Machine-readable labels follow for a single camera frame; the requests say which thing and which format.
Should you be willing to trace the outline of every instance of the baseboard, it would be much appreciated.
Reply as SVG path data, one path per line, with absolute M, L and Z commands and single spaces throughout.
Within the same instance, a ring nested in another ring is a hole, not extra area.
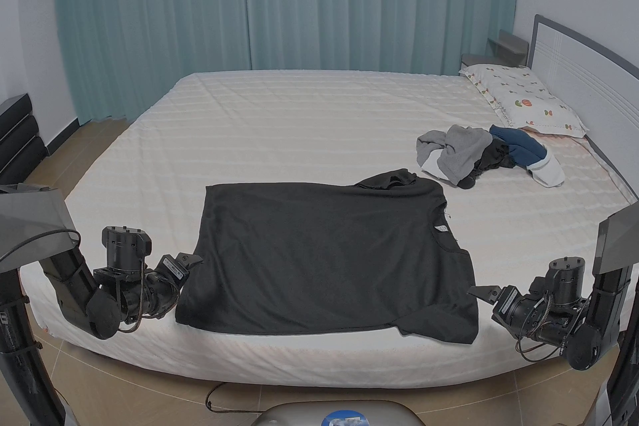
M 67 139 L 76 132 L 76 129 L 80 127 L 80 123 L 77 118 L 71 122 L 65 129 L 60 131 L 56 138 L 54 138 L 47 146 L 47 152 L 51 156 L 58 148 L 64 144 Z

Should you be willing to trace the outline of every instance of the white headboard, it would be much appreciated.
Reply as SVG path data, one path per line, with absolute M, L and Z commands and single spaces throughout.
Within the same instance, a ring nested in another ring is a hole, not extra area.
M 639 68 L 540 15 L 535 16 L 528 67 L 579 115 L 590 144 L 637 195 Z

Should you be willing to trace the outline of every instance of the nightstand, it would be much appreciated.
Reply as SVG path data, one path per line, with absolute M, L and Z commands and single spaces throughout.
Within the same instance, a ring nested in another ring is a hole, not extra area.
M 488 38 L 488 44 L 493 55 L 461 55 L 461 67 L 466 68 L 474 64 L 492 64 L 494 66 L 508 66 L 516 68 L 526 65 L 528 43 L 507 31 L 499 31 L 497 39 Z

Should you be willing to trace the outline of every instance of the blue garment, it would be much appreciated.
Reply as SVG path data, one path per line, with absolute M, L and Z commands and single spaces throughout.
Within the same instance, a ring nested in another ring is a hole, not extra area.
M 546 148 L 522 129 L 493 125 L 488 131 L 508 144 L 509 154 L 519 166 L 526 168 L 546 158 Z

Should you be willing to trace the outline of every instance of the floral pillow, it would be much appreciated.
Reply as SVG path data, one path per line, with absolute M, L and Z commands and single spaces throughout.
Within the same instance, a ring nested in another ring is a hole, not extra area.
M 576 138 L 586 134 L 577 114 L 528 68 L 475 64 L 459 73 L 473 82 L 507 127 Z

